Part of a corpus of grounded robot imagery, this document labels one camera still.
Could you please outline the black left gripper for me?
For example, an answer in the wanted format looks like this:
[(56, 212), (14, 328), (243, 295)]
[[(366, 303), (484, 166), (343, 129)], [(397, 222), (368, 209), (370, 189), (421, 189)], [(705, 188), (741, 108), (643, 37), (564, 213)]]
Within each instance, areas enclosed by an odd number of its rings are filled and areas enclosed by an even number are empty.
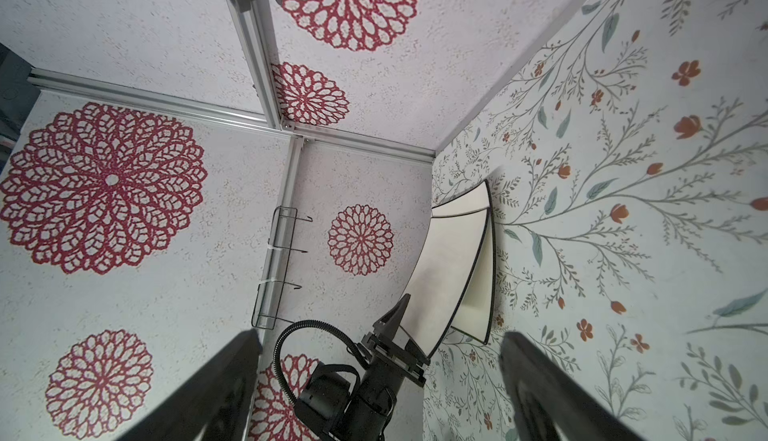
[(404, 382), (425, 384), (429, 360), (418, 345), (408, 340), (395, 343), (410, 302), (405, 294), (373, 324), (373, 331), (360, 343), (338, 328), (321, 321), (293, 324), (295, 331), (317, 329), (342, 341), (363, 369), (345, 364), (317, 363), (300, 394), (293, 398), (293, 411), (321, 440), (383, 440)]

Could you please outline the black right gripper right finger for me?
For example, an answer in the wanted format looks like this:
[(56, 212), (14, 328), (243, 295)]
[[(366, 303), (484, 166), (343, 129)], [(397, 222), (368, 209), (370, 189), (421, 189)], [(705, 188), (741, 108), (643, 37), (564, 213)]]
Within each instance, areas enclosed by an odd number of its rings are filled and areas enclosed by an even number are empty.
[(508, 331), (499, 367), (521, 440), (638, 440), (522, 333)]

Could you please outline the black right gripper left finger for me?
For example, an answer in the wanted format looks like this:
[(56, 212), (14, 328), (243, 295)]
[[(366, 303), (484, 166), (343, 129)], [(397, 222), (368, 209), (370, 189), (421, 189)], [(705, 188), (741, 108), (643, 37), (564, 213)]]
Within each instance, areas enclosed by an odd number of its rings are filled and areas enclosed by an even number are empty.
[(251, 329), (237, 334), (122, 440), (243, 440), (262, 346)]

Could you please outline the white square plate black rim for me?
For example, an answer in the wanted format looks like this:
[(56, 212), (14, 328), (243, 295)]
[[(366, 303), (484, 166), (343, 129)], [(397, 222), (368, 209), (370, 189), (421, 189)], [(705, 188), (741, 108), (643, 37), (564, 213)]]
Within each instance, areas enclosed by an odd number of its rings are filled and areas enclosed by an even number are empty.
[(480, 253), (488, 212), (434, 217), (405, 287), (408, 306), (400, 323), (431, 357), (458, 311)]

